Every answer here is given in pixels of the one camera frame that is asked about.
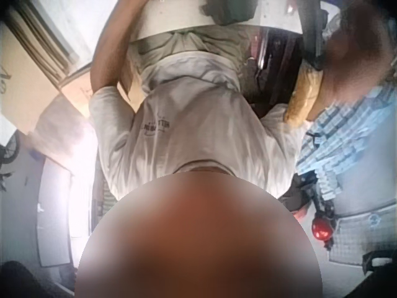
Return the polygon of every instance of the red object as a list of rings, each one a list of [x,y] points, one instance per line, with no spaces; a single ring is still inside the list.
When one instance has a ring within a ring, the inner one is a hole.
[[[311,231],[315,239],[320,241],[328,241],[332,238],[334,230],[327,219],[315,218],[311,223]]]

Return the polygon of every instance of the yellow object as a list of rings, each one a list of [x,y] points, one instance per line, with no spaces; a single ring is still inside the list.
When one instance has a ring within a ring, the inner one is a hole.
[[[284,122],[291,127],[300,127],[307,119],[317,100],[323,72],[315,70],[305,60],[299,69],[297,84],[284,116]]]

